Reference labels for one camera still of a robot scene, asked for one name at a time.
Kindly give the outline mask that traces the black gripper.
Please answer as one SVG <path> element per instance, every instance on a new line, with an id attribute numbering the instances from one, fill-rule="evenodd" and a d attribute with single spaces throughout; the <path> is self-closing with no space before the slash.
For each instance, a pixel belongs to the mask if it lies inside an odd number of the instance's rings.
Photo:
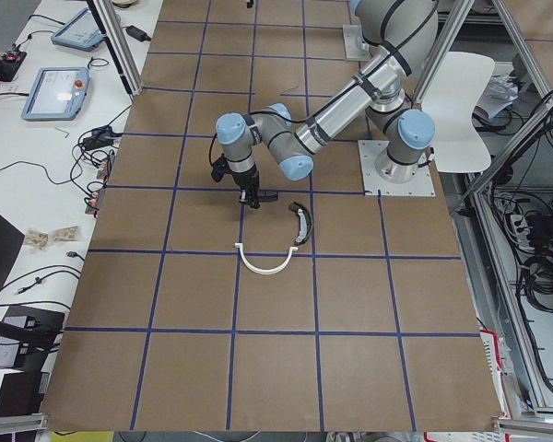
<path id="1" fill-rule="evenodd" d="M 241 188 L 240 203 L 250 205 L 252 209 L 259 209 L 260 176 L 253 158 L 245 158 L 242 161 L 231 161 L 229 170 L 234 182 Z"/>

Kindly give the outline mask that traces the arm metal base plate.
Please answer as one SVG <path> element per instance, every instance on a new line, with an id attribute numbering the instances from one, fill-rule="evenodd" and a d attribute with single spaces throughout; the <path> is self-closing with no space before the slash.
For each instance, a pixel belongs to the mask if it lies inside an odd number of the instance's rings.
<path id="1" fill-rule="evenodd" d="M 357 62 L 370 60 L 370 45 L 362 37 L 361 25 L 344 25 L 342 34 L 347 60 Z"/>
<path id="2" fill-rule="evenodd" d="M 387 145 L 383 140 L 358 141 L 364 194 L 434 197 L 436 192 L 426 155 L 422 153 L 413 165 L 398 165 L 388 157 Z"/>

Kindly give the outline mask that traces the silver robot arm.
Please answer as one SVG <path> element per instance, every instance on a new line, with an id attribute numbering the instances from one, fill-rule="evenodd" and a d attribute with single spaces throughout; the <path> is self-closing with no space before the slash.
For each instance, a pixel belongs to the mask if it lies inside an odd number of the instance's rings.
<path id="1" fill-rule="evenodd" d="M 403 80 L 425 61 L 438 29 L 435 1 L 354 1 L 370 61 L 297 129 L 281 103 L 241 115 L 226 113 L 216 122 L 221 156 L 211 163 L 211 177 L 230 175 L 251 208 L 273 201 L 276 194 L 260 188 L 253 147 L 264 144 L 289 180 L 302 180 L 314 168 L 313 157 L 361 113 L 386 135 L 388 145 L 376 160 L 379 175 L 406 182 L 416 171 L 435 135 L 435 124 L 423 110 L 406 101 Z"/>

